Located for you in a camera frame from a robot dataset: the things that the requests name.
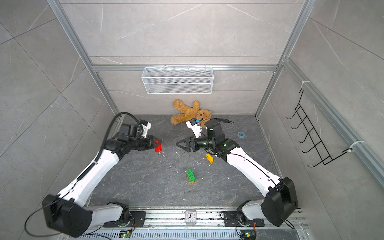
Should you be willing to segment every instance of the black wire rack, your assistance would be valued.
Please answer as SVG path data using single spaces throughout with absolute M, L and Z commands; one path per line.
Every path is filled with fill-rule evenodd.
M 339 156 L 337 156 L 337 157 L 335 157 L 335 158 L 333 158 L 333 157 L 329 154 L 329 151 L 328 151 L 327 147 L 324 145 L 324 142 L 322 141 L 322 139 L 320 138 L 319 134 L 317 133 L 317 131 L 316 131 L 315 127 L 313 126 L 311 120 L 309 119 L 308 115 L 306 114 L 306 112 L 304 111 L 304 109 L 302 108 L 302 106 L 300 105 L 301 97 L 303 96 L 303 89 L 300 89 L 300 92 L 299 92 L 299 93 L 301 93 L 301 95 L 300 95 L 299 103 L 298 103 L 298 104 L 296 105 L 296 107 L 295 107 L 295 113 L 293 114 L 292 117 L 287 118 L 287 119 L 292 119 L 292 118 L 297 114 L 297 116 L 300 118 L 301 122 L 299 123 L 299 125 L 298 125 L 297 127 L 291 127 L 291 128 L 292 128 L 292 129 L 297 129 L 301 124 L 303 124 L 305 130 L 307 131 L 307 134 L 305 135 L 304 140 L 303 140 L 302 142 L 301 142 L 301 141 L 298 141 L 298 142 L 299 142 L 299 143 L 304 143 L 305 140 L 307 139 L 307 137 L 309 136 L 310 139 L 311 139 L 311 141 L 312 141 L 312 144 L 313 144 L 313 147 L 311 147 L 310 150 L 308 150 L 308 151 L 306 151 L 306 152 L 303 152 L 303 151 L 301 151 L 301 152 L 303 152 L 303 153 L 307 153 L 307 152 L 309 152 L 309 151 L 311 151 L 312 149 L 315 148 L 317 154 L 319 155 L 319 157 L 320 157 L 320 159 L 321 159 L 321 161 L 318 162 L 316 165 L 314 165 L 314 166 L 309 166 L 309 165 L 308 165 L 308 167 L 316 167 L 316 166 L 319 165 L 320 163 L 323 163 L 324 165 L 327 165 L 328 163 L 333 162 L 334 160 L 338 159 L 339 157 L 343 156 L 344 154 L 350 152 L 350 150 L 352 150 L 352 149 L 351 149 L 351 148 L 347 148 L 347 149 L 345 149 L 344 151 L 342 151 L 341 154 L 340 154 Z M 303 113 L 304 113 L 304 115 L 305 115 L 304 118 L 302 118 L 302 117 L 300 116 L 300 114 L 298 113 L 299 109 L 301 109 L 301 110 L 303 111 Z M 305 123 L 304 123 L 304 120 L 305 120 L 305 119 L 308 119 L 309 123 L 311 124 L 311 127 L 307 127 L 307 126 L 305 126 Z M 315 144 L 315 142 L 313 141 L 313 138 L 312 138 L 311 135 L 310 135 L 310 133 L 311 133 L 312 131 L 314 131 L 314 132 L 317 134 L 317 137 L 320 139 L 320 141 L 319 141 L 318 143 L 316 143 L 316 144 Z M 321 156 L 321 154 L 319 153 L 318 147 L 321 146 L 321 145 L 319 145 L 319 144 L 322 144 L 322 145 L 323 145 L 323 147 L 325 148 L 325 150 L 326 150 L 326 152 L 327 152 L 327 154 L 328 154 L 327 157 L 324 158 L 324 159 L 323 159 L 323 157 Z

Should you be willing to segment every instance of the white wire basket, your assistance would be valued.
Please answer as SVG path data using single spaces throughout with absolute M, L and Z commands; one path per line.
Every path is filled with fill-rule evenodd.
M 141 79 L 148 94 L 212 93 L 214 71 L 205 66 L 146 67 Z

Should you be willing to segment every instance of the aluminum frame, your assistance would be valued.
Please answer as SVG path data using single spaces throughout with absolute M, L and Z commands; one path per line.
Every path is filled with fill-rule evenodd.
M 304 81 L 309 81 L 289 58 L 283 58 L 282 63 L 299 84 L 302 84 Z M 363 140 L 310 81 L 303 84 L 302 88 L 347 145 L 350 146 L 356 141 Z M 381 159 L 363 142 L 354 145 L 353 152 L 384 189 L 384 163 Z
M 270 64 L 253 64 L 253 65 L 221 65 L 221 64 L 206 64 L 206 65 L 93 65 L 94 71 L 143 71 L 146 67 L 210 67 L 215 71 L 276 71 L 277 65 Z
M 112 112 L 116 115 L 119 112 L 118 108 L 116 107 L 114 101 L 112 100 L 111 96 L 109 95 L 109 92 L 106 89 L 106 87 L 104 86 L 100 76 L 92 69 L 91 59 L 89 58 L 89 55 L 87 54 L 84 46 L 81 44 L 80 39 L 77 36 L 76 32 L 74 31 L 73 26 L 72 26 L 71 22 L 69 21 L 68 16 L 66 15 L 66 13 L 65 13 L 62 5 L 60 4 L 59 0 L 47 0 L 47 2 L 50 5 L 52 11 L 55 13 L 57 19 L 59 20 L 60 24 L 62 25 L 62 27 L 65 31 L 65 33 L 67 34 L 72 45 L 74 46 L 78 55 L 80 56 L 81 60 L 83 61 L 85 67 L 87 68 L 87 70 L 91 74 L 97 87 L 101 91 L 101 94 L 104 96 L 104 98 L 107 101 Z
M 289 57 L 289 55 L 292 52 L 293 47 L 295 46 L 295 43 L 297 42 L 297 39 L 300 36 L 301 31 L 304 28 L 305 23 L 308 20 L 308 17 L 310 16 L 312 9 L 315 5 L 317 0 L 306 0 L 303 4 L 303 7 L 301 8 L 300 14 L 297 17 L 296 23 L 293 27 L 293 30 L 291 32 L 291 35 L 288 38 L 288 41 L 284 47 L 283 53 L 280 56 L 279 62 L 278 62 L 278 69 L 277 71 L 272 75 L 271 80 L 268 83 L 268 86 L 266 87 L 263 97 L 260 100 L 259 106 L 256 109 L 255 116 L 256 118 L 259 118 L 267 101 L 269 96 L 271 95 L 271 92 L 277 82 L 277 79 L 280 76 L 281 73 L 281 61 L 283 58 Z
M 195 209 L 197 211 L 198 220 L 196 225 L 186 225 L 184 222 L 184 212 L 187 209 Z M 221 237 L 210 237 L 210 232 L 226 232 L 226 233 L 235 233 L 235 227 L 225 227 L 224 219 L 221 218 L 222 211 L 236 211 L 233 206 L 180 206 L 180 207 L 130 207 L 130 211 L 146 211 L 146 218 L 144 222 L 143 228 L 136 228 L 136 233 L 139 232 L 152 232 L 158 239 L 193 239 L 191 237 L 180 237 L 175 235 L 174 237 L 168 237 L 168 235 L 161 235 L 161 233 L 172 233 L 172 232 L 190 232 L 193 230 L 194 232 L 202 232 L 207 233 L 201 237 L 197 237 L 196 239 L 238 239 L 235 235 L 235 238 L 232 238 L 234 234 L 225 234 L 221 235 Z M 304 215 L 301 209 L 297 209 L 294 211 L 289 217 L 288 220 L 292 222 L 292 224 L 296 227 L 296 231 L 298 231 L 299 236 L 303 236 L 303 240 L 310 240 L 311 233 L 307 222 L 304 218 Z M 290 227 L 286 224 L 283 224 L 280 227 L 276 227 L 271 224 L 268 220 L 264 219 L 265 226 L 259 227 L 258 229 L 290 229 Z M 237 227 L 237 230 L 242 229 L 252 229 L 253 227 Z M 96 230 L 96 228 L 88 229 L 86 233 L 92 232 Z M 98 234 L 107 234 L 109 233 L 109 237 L 112 239 L 118 239 L 116 237 L 112 237 L 112 235 L 116 235 L 120 230 L 130 230 L 129 228 L 101 228 L 97 233 Z M 92 236 L 86 236 L 76 239 L 92 239 Z M 154 239 L 151 237 L 140 237 L 140 235 L 133 235 L 132 239 Z

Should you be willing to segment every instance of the cable tie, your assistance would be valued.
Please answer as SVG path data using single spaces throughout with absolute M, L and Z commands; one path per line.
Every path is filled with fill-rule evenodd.
M 350 149 L 348 149 L 347 151 L 348 151 L 348 152 L 352 152 L 352 147 L 353 147 L 355 144 L 359 143 L 359 142 L 364 142 L 364 143 L 365 143 L 365 141 L 356 141 L 356 142 L 352 143 L 352 144 L 349 146 Z
M 302 81 L 302 82 L 301 82 L 301 88 L 303 88 L 303 84 L 304 84 L 304 83 L 309 83 L 309 82 L 311 82 L 311 81 Z

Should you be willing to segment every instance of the yellow lego brick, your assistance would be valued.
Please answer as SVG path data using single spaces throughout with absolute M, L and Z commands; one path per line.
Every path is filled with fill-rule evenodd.
M 214 162 L 214 158 L 210 154 L 207 154 L 207 159 L 211 164 Z

